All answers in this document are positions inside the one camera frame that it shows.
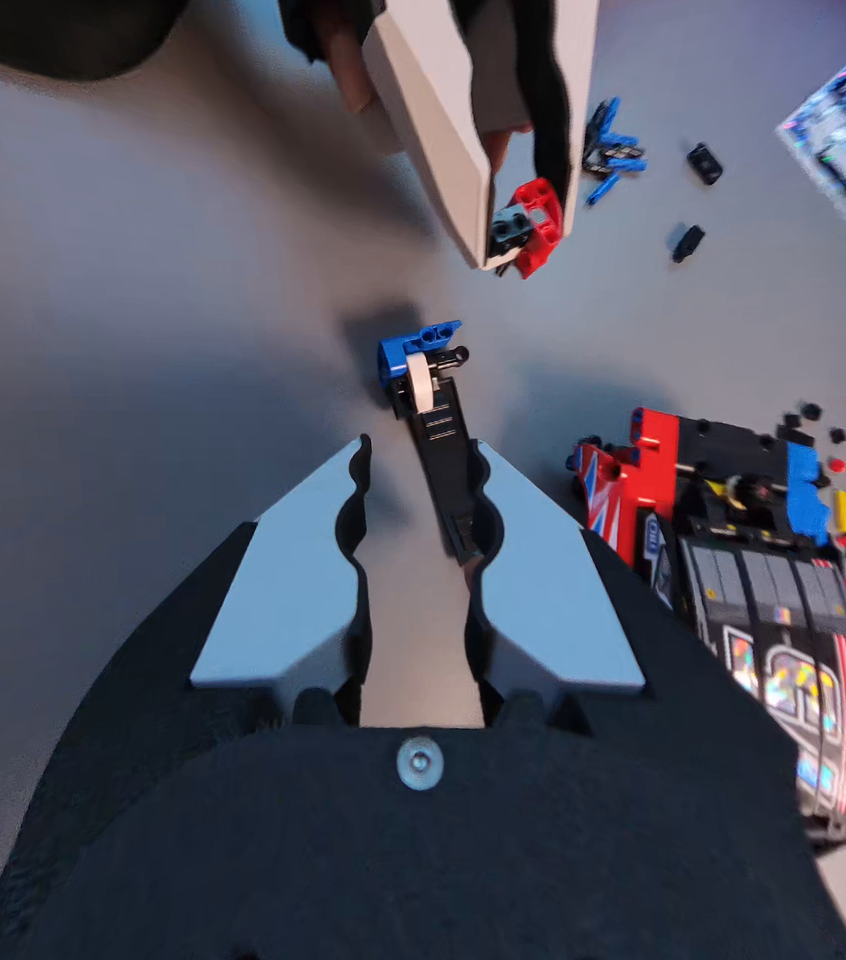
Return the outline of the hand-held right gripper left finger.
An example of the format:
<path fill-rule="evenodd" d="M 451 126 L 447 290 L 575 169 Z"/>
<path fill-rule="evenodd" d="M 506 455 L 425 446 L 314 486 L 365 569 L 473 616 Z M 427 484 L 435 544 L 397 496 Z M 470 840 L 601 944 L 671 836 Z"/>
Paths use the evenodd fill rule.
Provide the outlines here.
<path fill-rule="evenodd" d="M 365 682 L 371 440 L 346 444 L 265 510 L 190 672 L 197 689 L 262 689 L 275 700 Z"/>

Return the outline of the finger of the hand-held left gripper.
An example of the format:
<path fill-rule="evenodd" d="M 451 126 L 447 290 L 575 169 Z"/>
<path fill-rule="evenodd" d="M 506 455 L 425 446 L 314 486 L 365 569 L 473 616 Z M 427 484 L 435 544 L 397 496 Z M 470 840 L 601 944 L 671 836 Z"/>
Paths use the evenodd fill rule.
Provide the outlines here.
<path fill-rule="evenodd" d="M 540 3 L 541 51 L 533 96 L 534 170 L 554 188 L 562 236 L 572 234 L 583 169 L 599 1 Z"/>
<path fill-rule="evenodd" d="M 473 60 L 451 3 L 370 5 L 361 50 L 381 104 L 457 249 L 486 270 L 491 165 L 474 121 Z"/>

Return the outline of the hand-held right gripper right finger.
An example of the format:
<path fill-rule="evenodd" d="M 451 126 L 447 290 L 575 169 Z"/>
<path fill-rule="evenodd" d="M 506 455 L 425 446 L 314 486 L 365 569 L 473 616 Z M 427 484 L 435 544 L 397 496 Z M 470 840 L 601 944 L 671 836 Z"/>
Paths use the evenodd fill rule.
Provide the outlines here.
<path fill-rule="evenodd" d="M 479 557 L 466 659 L 485 722 L 532 694 L 545 719 L 580 693 L 633 697 L 646 680 L 597 569 L 583 526 L 483 440 L 467 481 Z"/>

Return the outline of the small white lego connector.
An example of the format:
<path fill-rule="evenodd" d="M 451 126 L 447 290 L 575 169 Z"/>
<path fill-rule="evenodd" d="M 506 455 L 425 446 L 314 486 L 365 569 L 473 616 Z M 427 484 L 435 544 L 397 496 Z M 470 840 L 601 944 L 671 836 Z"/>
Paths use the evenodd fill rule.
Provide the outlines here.
<path fill-rule="evenodd" d="M 501 278 L 536 236 L 536 225 L 521 203 L 494 214 L 488 232 L 487 268 Z"/>

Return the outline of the red lego piece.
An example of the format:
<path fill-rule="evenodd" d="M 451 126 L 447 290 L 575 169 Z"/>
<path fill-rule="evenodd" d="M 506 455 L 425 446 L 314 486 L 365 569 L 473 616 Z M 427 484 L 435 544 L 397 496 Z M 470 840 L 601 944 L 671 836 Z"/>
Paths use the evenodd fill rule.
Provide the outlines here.
<path fill-rule="evenodd" d="M 547 264 L 563 239 L 563 209 L 557 190 L 539 176 L 516 189 L 510 208 L 519 209 L 528 223 L 525 243 L 511 261 L 520 278 L 528 280 Z"/>

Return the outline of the lego race car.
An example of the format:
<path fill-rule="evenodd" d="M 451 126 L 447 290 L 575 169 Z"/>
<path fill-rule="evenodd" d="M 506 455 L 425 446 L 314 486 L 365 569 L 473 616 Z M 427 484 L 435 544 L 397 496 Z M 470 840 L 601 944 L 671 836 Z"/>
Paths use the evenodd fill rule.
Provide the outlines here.
<path fill-rule="evenodd" d="M 638 407 L 628 443 L 579 438 L 566 469 L 585 529 L 795 743 L 804 829 L 824 855 L 846 846 L 846 578 L 789 524 L 777 426 Z"/>

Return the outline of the black lego panel blue end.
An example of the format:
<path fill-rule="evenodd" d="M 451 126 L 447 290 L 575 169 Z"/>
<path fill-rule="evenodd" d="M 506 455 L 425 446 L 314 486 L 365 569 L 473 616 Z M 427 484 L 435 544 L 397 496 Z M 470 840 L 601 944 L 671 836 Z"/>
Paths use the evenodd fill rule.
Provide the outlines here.
<path fill-rule="evenodd" d="M 472 535 L 474 495 L 467 463 L 470 437 L 453 372 L 469 351 L 453 345 L 459 320 L 383 338 L 377 378 L 394 416 L 407 424 L 427 480 L 444 545 L 460 566 L 480 555 Z"/>

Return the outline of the black forearm brace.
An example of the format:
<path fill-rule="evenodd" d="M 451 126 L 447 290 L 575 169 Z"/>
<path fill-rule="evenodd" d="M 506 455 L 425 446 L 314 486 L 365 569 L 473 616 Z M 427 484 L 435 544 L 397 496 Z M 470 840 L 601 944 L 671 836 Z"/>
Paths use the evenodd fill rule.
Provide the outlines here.
<path fill-rule="evenodd" d="M 90 82 L 140 66 L 188 1 L 0 1 L 0 65 Z"/>

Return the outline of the pile of blue lego pins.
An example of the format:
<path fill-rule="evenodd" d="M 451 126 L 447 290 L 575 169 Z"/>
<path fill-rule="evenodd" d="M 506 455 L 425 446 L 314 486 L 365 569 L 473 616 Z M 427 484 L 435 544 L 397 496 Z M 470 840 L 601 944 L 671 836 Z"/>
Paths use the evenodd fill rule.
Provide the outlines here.
<path fill-rule="evenodd" d="M 585 126 L 581 169 L 595 184 L 585 198 L 587 208 L 607 196 L 623 177 L 647 169 L 639 139 L 613 129 L 620 106 L 619 97 L 601 101 Z"/>

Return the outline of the black lego piece with holes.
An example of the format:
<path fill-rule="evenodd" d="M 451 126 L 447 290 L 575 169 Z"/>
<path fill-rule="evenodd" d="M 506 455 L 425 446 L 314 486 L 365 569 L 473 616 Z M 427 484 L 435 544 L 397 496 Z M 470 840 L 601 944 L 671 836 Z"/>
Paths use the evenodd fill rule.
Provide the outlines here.
<path fill-rule="evenodd" d="M 705 142 L 698 142 L 686 154 L 693 174 L 707 187 L 715 186 L 725 173 L 725 167 Z"/>

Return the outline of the pile of small lego pieces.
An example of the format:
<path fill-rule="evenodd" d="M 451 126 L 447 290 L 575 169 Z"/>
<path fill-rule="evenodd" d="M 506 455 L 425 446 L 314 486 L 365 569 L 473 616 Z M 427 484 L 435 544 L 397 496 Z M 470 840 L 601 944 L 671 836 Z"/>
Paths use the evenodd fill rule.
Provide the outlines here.
<path fill-rule="evenodd" d="M 824 407 L 800 399 L 777 426 L 786 453 L 789 526 L 846 579 L 846 428 Z"/>

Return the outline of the person's left hand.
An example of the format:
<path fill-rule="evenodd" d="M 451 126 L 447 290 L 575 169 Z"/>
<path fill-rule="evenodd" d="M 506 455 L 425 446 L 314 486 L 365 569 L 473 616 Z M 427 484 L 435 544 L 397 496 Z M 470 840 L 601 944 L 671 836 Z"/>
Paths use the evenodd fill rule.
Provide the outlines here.
<path fill-rule="evenodd" d="M 338 1 L 312 2 L 309 19 L 347 112 L 362 114 L 374 103 L 376 91 L 354 23 Z"/>

